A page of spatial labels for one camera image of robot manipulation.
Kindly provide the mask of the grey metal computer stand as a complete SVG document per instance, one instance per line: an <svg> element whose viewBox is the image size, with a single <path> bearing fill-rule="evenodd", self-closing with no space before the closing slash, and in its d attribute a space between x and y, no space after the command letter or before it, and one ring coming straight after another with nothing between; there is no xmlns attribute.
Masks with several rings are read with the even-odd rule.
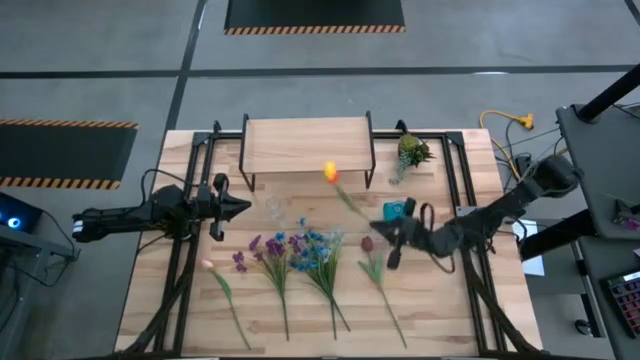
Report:
<svg viewBox="0 0 640 360"><path fill-rule="evenodd" d="M35 287L43 285L40 278L51 256L60 256L65 262L74 262L79 251L72 245L61 245L0 225L0 245L33 257L34 260L26 270L15 270L16 296L8 317L0 328L0 360L9 360L15 353L24 334L32 303L35 299Z"/></svg>

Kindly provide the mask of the purple artificial flower bunch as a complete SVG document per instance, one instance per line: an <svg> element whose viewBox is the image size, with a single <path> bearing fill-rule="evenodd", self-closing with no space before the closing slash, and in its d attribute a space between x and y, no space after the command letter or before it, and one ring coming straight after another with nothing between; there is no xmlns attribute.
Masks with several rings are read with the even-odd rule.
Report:
<svg viewBox="0 0 640 360"><path fill-rule="evenodd" d="M267 240L257 235L249 242L247 253L239 251L232 255L237 272L247 273L250 268L255 268L273 285L280 299L287 341L290 340L286 305L287 279L290 270L298 267L298 257L302 255L305 248L305 235L287 235L285 232L278 232Z"/></svg>

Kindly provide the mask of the dark red artificial tulip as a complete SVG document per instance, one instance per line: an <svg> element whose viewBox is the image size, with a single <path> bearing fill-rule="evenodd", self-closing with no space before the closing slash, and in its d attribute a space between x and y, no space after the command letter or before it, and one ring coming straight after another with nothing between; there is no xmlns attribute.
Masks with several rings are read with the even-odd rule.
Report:
<svg viewBox="0 0 640 360"><path fill-rule="evenodd" d="M383 287L383 280L384 280L384 273L382 269L382 266L384 265L383 253L378 251L375 248L373 239L370 236L365 236L361 239L360 248L364 253L364 255L366 256L367 260L359 261L358 264L361 267L361 269L366 272L368 278L372 281L376 290L381 295L384 305L386 307L386 310L392 320L392 323L398 333L398 336L401 339L403 347L407 348L407 342L404 337L403 331L395 317L395 314L393 313L392 307L389 303L389 300L386 296L386 293Z"/></svg>

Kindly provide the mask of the clear glass vase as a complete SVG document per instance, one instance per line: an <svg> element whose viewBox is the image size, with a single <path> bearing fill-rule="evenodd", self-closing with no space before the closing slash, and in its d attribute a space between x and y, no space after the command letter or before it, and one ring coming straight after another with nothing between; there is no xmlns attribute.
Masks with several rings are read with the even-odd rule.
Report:
<svg viewBox="0 0 640 360"><path fill-rule="evenodd" d="M284 209L277 197L269 197L265 200L265 207L269 211L272 220L281 228L286 225Z"/></svg>

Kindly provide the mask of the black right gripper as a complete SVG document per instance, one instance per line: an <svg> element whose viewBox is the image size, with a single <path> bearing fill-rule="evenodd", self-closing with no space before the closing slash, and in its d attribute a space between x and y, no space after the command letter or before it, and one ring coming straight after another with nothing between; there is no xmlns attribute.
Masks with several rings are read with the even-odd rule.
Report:
<svg viewBox="0 0 640 360"><path fill-rule="evenodd" d="M413 198L407 198L402 207L402 214L393 220L375 220L369 226L376 234L383 238L393 249L388 260L388 269L397 269L401 260L401 249L409 245L415 249L433 254L431 244L431 230L425 226L424 210L427 204L420 209L420 216L414 217L417 202Z"/></svg>

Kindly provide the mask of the blue artificial flower bunch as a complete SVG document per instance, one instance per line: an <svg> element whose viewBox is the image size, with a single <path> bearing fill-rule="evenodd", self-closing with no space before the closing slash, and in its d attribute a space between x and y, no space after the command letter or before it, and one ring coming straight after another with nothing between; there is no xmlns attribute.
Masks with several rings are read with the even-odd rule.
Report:
<svg viewBox="0 0 640 360"><path fill-rule="evenodd" d="M327 233L339 228L322 232L320 230L314 229L313 227L310 227L306 223L305 217L302 217L300 219L299 227L300 227L300 230L297 233L294 233L292 235L295 235L295 234L305 235L306 248L303 251L302 255L298 257L298 260L299 260L298 267L292 270L295 270L299 273L304 274L310 281L311 286L314 287L317 291L319 291L324 296L324 298L327 300L329 304L330 314L331 314L330 303L324 294L322 281L319 275L320 262L319 262L318 248L322 245L324 236Z"/></svg>

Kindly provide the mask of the long black hazard-striped floor mat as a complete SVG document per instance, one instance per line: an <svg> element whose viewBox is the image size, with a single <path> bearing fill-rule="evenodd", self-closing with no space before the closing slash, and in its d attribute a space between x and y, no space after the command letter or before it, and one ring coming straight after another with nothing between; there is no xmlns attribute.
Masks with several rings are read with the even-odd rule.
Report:
<svg viewBox="0 0 640 360"><path fill-rule="evenodd" d="M0 187L116 190L139 125L0 119Z"/></svg>

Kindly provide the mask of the keyboard with colourful keys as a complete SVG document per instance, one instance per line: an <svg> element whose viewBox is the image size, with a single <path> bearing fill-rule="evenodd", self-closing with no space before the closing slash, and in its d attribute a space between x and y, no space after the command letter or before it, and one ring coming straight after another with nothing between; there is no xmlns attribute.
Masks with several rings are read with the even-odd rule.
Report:
<svg viewBox="0 0 640 360"><path fill-rule="evenodd" d="M640 338L640 270L604 280L615 315L630 338Z"/></svg>

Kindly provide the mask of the green succulent plant in pot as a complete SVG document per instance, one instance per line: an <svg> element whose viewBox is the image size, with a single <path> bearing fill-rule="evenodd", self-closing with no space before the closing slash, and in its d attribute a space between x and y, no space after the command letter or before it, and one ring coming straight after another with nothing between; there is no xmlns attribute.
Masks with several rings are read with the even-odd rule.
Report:
<svg viewBox="0 0 640 360"><path fill-rule="evenodd" d="M418 167L421 163L429 162L435 158L428 144L411 134L404 134L400 137L397 155L395 175L389 179L389 183L392 185L401 183L410 167Z"/></svg>

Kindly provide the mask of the pink artificial tulip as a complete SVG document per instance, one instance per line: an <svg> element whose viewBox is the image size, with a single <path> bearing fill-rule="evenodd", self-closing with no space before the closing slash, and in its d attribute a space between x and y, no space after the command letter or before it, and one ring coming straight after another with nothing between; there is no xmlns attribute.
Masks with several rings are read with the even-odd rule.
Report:
<svg viewBox="0 0 640 360"><path fill-rule="evenodd" d="M233 303L233 295L232 295L232 290L231 290L230 285L228 284L226 279L215 269L215 266L214 266L214 264L213 264L213 262L211 260L208 260L208 259L202 260L201 264L204 267L204 269L208 273L210 273L215 278L215 280L218 282L218 284L220 285L220 287L221 287L221 289L222 289L222 291L223 291L223 293L224 293L224 295L225 295L225 297L226 297L226 299L228 301L229 309L230 309L231 316L232 316L232 319L234 321L234 324L236 326L236 329L237 329L239 335L241 336L241 339L242 339L245 347L248 350L251 350L252 347L251 347L248 339L246 338L246 336L244 334L243 328L242 328L242 326L240 324L240 321L239 321L239 318L238 318L238 315L237 315L237 312L236 312L236 309L235 309L235 306L234 306L234 303Z"/></svg>

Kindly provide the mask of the grey side table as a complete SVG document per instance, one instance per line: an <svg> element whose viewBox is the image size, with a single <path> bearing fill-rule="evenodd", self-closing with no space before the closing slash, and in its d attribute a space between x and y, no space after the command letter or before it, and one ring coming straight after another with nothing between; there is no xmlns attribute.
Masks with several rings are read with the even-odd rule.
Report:
<svg viewBox="0 0 640 360"><path fill-rule="evenodd" d="M616 202L640 205L640 115L609 108L586 123L580 107L561 107L556 117L597 233L603 238L640 240L640 230L616 223Z"/></svg>

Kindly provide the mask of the yellow orange artificial tulip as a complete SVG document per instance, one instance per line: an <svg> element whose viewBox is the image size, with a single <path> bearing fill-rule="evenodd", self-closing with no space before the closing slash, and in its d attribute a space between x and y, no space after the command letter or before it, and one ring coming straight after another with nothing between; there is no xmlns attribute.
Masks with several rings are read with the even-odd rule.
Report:
<svg viewBox="0 0 640 360"><path fill-rule="evenodd" d="M328 161L324 164L324 176L326 178L326 181L335 190L338 198L346 205L346 207L351 212L357 214L365 222L369 222L369 217L362 211L359 206L356 205L351 196L343 189L340 183L340 173L335 162Z"/></svg>

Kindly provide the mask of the wide black hazard-striped floor mat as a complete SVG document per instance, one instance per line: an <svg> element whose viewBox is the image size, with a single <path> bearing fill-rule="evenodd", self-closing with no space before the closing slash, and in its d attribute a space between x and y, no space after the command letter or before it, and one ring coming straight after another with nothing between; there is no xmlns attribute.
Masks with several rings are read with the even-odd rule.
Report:
<svg viewBox="0 0 640 360"><path fill-rule="evenodd" d="M403 33L401 0L229 0L227 36Z"/></svg>

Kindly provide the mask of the white artificial flower bunch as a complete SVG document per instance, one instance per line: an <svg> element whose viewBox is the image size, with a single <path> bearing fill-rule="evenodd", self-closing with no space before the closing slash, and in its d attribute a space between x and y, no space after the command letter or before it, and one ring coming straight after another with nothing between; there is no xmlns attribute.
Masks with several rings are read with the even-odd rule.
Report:
<svg viewBox="0 0 640 360"><path fill-rule="evenodd" d="M335 314L338 314L338 317L343 322L346 330L351 331L334 296L334 288L336 283L343 236L344 233L341 230L333 230L324 236L322 245L318 248L320 262L319 275L322 281L324 294L327 297L331 307L334 339L337 339L337 325Z"/></svg>

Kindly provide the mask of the white paper sheet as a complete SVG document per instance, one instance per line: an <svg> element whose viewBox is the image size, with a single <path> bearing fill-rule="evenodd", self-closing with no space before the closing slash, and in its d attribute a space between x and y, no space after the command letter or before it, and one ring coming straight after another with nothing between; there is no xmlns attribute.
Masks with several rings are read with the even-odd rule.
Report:
<svg viewBox="0 0 640 360"><path fill-rule="evenodd" d="M538 233L538 225L536 221L532 220L516 220L512 224L512 230L516 236L517 243L522 245L528 236ZM523 261L522 268L526 275L539 277L545 275L543 258L541 256Z"/></svg>

